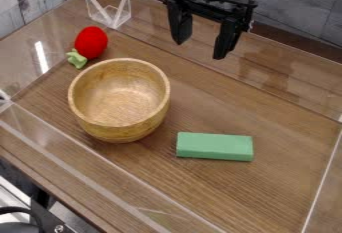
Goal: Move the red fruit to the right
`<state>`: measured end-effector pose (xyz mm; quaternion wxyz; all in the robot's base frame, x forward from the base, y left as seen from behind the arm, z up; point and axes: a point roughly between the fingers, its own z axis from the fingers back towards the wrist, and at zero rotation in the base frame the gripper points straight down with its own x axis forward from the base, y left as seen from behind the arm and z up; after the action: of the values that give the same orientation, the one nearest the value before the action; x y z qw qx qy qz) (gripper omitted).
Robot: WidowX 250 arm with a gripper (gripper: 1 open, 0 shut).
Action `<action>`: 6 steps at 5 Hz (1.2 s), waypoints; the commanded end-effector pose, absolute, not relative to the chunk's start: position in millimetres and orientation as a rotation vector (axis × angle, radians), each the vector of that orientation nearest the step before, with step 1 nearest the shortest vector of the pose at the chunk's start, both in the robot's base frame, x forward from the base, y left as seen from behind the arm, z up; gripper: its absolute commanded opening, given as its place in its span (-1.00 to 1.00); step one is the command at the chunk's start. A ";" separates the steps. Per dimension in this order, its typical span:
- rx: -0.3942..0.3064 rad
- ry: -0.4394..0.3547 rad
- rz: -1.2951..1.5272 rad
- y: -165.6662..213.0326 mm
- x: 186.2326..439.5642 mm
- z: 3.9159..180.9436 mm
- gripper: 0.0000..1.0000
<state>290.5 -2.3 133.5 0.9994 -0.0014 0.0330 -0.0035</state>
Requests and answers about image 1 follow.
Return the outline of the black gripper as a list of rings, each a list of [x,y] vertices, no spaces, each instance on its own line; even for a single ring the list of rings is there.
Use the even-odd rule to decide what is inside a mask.
[[[256,0],[165,0],[169,9],[172,36],[178,45],[193,35],[193,14],[224,21],[216,40],[213,58],[221,60],[236,49],[241,37],[241,24],[250,23]]]

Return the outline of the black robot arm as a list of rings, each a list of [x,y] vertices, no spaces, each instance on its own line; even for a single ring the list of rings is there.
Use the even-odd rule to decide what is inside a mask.
[[[256,0],[164,0],[169,12],[172,36],[182,45],[193,35],[193,16],[221,24],[213,58],[221,60],[236,49],[244,32],[253,27]]]

